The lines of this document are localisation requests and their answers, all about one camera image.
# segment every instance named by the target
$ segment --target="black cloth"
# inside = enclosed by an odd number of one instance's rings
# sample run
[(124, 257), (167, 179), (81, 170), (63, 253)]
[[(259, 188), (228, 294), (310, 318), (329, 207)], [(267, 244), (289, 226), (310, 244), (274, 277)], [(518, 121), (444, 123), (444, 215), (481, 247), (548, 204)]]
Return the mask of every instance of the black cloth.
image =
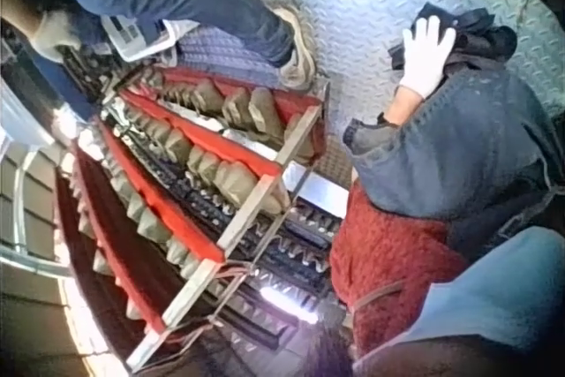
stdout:
[[(494, 26), (494, 15), (485, 8), (454, 15), (427, 3), (414, 19), (412, 32), (418, 19), (428, 19), (433, 15), (440, 19), (440, 37), (450, 27), (457, 31), (455, 46), (445, 66), (447, 75), (462, 68), (500, 70), (516, 52), (516, 32), (508, 26)], [(404, 69), (403, 43), (394, 46), (388, 53), (392, 58), (392, 69)]]

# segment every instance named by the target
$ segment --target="metal grate floor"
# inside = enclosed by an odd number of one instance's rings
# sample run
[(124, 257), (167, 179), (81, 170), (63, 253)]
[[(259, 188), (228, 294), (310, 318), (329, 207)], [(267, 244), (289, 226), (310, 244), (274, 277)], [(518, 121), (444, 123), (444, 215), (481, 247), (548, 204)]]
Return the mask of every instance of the metal grate floor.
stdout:
[[(429, 1), (451, 11), (486, 7), (499, 24), (515, 28), (518, 50), (508, 63), (533, 87), (552, 113), (565, 109), (565, 33), (539, 0), (265, 0), (291, 4), (316, 51), (320, 72), (332, 81), (329, 130), (339, 135), (352, 117), (375, 119), (391, 98), (401, 75), (390, 70), (387, 49), (401, 40), (422, 5)], [(199, 28), (181, 41), (181, 61), (259, 84), (276, 85), (275, 71), (245, 51), (233, 37)], [(326, 161), (339, 180), (346, 163)]]

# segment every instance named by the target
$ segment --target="wrist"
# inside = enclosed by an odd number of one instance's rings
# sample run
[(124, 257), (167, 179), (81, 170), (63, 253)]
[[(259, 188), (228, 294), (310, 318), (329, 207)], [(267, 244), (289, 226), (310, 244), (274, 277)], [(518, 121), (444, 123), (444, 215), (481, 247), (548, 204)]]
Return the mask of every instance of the wrist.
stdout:
[(384, 118), (391, 124), (402, 125), (410, 119), (423, 101), (424, 98), (414, 90), (398, 86), (395, 99), (385, 111)]

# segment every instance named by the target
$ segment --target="white glove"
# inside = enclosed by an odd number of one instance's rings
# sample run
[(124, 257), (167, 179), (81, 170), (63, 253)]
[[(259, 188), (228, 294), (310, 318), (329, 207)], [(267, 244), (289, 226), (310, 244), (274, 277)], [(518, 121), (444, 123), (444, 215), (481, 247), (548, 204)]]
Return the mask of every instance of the white glove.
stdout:
[(56, 46), (80, 49), (80, 40), (71, 33), (69, 14), (64, 11), (44, 12), (39, 28), (29, 41), (37, 53), (59, 64), (63, 63), (63, 55)]
[(443, 67), (456, 42), (456, 30), (448, 28), (440, 41), (440, 19), (420, 18), (416, 34), (404, 30), (404, 76), (400, 86), (418, 93), (424, 99), (432, 94), (443, 78)]

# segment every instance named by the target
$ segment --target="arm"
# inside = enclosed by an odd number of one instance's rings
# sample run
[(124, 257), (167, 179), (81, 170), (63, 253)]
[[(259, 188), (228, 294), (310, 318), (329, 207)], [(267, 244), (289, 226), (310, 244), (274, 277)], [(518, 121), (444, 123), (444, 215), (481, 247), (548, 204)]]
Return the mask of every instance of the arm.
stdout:
[[(358, 157), (372, 151), (382, 149), (386, 153), (385, 146), (396, 134), (396, 129), (408, 122), (419, 105), (436, 90), (443, 78), (443, 66), (455, 44), (456, 32), (450, 28), (440, 40), (440, 20), (431, 17), (419, 19), (415, 34), (404, 30), (403, 37), (406, 64), (394, 100), (377, 125), (352, 119), (343, 135), (343, 143), (349, 148), (354, 165)], [(356, 174), (353, 170), (353, 181)]]

